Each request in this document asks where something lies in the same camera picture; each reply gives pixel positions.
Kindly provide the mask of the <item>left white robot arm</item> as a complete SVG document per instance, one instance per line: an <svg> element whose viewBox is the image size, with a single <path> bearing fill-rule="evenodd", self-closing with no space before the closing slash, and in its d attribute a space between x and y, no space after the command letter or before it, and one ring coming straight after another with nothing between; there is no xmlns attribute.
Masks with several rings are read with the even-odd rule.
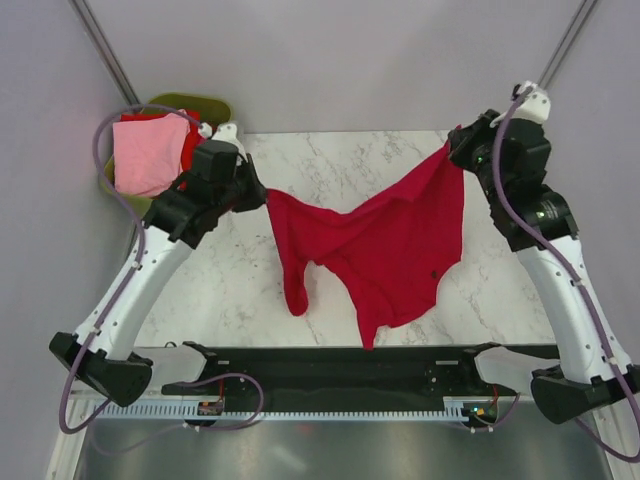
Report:
<svg viewBox="0 0 640 480"><path fill-rule="evenodd" d="M191 169L153 200L143 219L142 245L132 250L94 312L74 332L56 333L50 351L74 379L120 407L180 382L211 392L220 371L208 362L206 348L134 343L169 279L219 218L256 210L265 201L250 155L237 139L216 133L195 149Z"/></svg>

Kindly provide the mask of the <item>crimson red t shirt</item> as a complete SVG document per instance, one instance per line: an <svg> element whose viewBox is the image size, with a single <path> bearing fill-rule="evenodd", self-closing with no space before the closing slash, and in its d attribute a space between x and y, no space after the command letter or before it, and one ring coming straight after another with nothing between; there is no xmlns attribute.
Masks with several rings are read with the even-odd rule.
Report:
<svg viewBox="0 0 640 480"><path fill-rule="evenodd" d="M463 250L464 178L441 147L398 182L349 213L271 189L267 210L283 271L287 307L309 307L305 270L327 268L346 287L364 348L381 327L421 317Z"/></svg>

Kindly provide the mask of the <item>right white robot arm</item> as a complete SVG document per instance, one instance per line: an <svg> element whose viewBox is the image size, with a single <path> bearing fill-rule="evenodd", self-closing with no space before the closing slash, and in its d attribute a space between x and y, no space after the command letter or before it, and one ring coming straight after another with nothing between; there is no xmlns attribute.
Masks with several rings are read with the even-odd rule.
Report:
<svg viewBox="0 0 640 480"><path fill-rule="evenodd" d="M486 343L467 350L469 362L458 368L457 377L469 393L497 384L530 396L547 420L563 424L624 399L610 358L632 392L639 390L639 368L610 326L595 328L580 293L591 282L569 205L545 183L551 144L542 126L524 119L509 122L495 178L497 118L496 111L488 110L471 125L450 131L449 159L478 179L495 227L538 292L558 356L544 359Z"/></svg>

